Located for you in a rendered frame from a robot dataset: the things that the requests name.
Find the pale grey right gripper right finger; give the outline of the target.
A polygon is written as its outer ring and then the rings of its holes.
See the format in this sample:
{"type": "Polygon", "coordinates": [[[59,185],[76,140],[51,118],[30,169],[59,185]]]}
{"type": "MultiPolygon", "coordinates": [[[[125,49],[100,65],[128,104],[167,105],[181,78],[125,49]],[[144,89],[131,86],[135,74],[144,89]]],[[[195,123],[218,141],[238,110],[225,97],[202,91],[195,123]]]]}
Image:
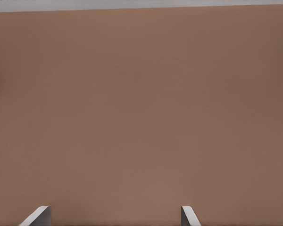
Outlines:
{"type": "Polygon", "coordinates": [[[191,206],[181,206],[181,226],[201,226],[191,206]]]}

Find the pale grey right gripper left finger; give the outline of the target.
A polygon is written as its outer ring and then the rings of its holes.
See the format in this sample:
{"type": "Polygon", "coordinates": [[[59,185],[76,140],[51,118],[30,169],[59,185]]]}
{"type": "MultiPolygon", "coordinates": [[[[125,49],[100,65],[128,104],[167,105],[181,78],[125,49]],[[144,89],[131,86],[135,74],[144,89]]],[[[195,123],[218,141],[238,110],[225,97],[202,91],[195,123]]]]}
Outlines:
{"type": "Polygon", "coordinates": [[[20,226],[50,226],[50,206],[40,206],[20,226]]]}

